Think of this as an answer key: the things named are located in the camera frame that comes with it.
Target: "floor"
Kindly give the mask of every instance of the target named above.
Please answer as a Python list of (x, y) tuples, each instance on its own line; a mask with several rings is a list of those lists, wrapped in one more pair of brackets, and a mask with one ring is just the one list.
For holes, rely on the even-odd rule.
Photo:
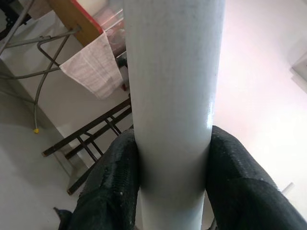
[[(10, 89), (3, 81), (0, 88)], [(45, 130), (33, 133), (22, 102), (0, 94), (1, 229), (54, 230), (59, 219), (53, 207), (74, 209), (77, 194), (66, 193), (69, 176), (54, 156), (41, 155), (51, 144)]]

